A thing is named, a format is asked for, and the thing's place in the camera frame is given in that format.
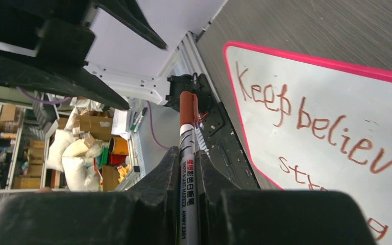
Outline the pink framed whiteboard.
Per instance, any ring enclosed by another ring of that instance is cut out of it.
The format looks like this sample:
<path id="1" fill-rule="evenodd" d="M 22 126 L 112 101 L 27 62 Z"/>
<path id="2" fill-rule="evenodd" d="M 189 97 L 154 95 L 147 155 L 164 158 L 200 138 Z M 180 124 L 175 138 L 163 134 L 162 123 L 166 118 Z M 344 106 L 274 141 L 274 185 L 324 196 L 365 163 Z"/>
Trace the pink framed whiteboard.
<path id="1" fill-rule="evenodd" d="M 281 189 L 349 194 L 392 244 L 392 71 L 238 41 L 223 54 L 254 168 Z"/>

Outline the white whiteboard marker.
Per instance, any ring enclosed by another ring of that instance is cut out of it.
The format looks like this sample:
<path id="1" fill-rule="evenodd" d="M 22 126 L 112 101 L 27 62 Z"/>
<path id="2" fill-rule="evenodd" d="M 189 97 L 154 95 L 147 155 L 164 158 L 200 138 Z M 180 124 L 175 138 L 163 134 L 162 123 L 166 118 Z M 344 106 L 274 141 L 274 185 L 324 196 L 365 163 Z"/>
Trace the white whiteboard marker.
<path id="1" fill-rule="evenodd" d="M 180 127 L 180 213 L 178 244 L 199 244 L 198 195 L 194 170 L 194 126 Z"/>

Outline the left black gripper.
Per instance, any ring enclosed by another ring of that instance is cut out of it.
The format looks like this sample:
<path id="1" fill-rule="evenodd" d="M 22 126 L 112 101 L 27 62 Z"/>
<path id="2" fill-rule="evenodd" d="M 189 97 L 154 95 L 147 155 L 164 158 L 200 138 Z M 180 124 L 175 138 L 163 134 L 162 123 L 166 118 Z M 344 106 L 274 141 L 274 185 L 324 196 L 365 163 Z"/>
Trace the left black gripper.
<path id="1" fill-rule="evenodd" d="M 0 1 L 0 86 L 128 110 L 123 97 L 78 67 L 95 39 L 89 29 L 95 13 L 94 1 Z"/>

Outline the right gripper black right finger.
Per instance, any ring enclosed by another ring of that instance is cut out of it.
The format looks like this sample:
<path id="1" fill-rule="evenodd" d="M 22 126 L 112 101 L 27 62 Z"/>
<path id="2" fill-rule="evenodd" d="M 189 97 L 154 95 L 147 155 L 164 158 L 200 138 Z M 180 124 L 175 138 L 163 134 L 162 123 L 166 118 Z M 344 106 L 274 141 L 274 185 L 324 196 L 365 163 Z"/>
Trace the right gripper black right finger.
<path id="1" fill-rule="evenodd" d="M 355 201 L 338 191 L 246 190 L 195 156 L 201 244 L 375 244 Z"/>

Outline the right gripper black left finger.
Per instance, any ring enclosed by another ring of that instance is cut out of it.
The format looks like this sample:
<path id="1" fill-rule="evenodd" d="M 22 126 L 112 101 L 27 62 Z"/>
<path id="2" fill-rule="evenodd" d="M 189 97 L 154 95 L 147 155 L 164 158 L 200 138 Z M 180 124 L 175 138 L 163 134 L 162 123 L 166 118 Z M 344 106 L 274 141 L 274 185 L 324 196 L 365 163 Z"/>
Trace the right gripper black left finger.
<path id="1" fill-rule="evenodd" d="M 179 150 L 128 190 L 26 192 L 0 202 L 0 244 L 175 244 Z"/>

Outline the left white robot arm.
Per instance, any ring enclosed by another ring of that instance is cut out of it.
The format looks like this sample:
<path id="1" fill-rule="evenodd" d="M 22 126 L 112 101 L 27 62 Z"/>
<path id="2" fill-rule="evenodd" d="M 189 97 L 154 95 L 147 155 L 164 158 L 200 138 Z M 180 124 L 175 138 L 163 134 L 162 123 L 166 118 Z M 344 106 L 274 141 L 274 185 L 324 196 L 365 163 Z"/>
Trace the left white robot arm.
<path id="1" fill-rule="evenodd" d="M 129 108 L 126 96 L 165 104 L 167 79 L 113 72 L 87 60 L 98 10 L 167 49 L 137 1 L 0 1 L 0 86 L 82 96 L 120 110 Z"/>

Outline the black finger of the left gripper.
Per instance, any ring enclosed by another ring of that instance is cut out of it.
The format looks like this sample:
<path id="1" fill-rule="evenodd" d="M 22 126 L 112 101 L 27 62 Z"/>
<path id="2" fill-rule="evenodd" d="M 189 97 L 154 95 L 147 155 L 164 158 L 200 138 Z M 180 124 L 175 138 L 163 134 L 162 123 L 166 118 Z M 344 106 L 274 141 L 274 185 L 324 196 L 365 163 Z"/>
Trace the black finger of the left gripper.
<path id="1" fill-rule="evenodd" d="M 99 0 L 98 7 L 161 50 L 168 45 L 151 27 L 136 0 Z"/>

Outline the red marker cap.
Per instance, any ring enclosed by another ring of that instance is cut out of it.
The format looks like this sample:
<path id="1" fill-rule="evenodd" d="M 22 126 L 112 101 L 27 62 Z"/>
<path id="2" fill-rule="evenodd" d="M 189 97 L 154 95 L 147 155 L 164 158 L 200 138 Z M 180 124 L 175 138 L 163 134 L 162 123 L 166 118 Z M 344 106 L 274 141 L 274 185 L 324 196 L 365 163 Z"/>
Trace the red marker cap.
<path id="1" fill-rule="evenodd" d="M 198 98 L 197 95 L 183 91 L 180 94 L 180 126 L 190 124 L 195 126 L 195 123 L 199 121 L 199 109 L 198 109 Z"/>

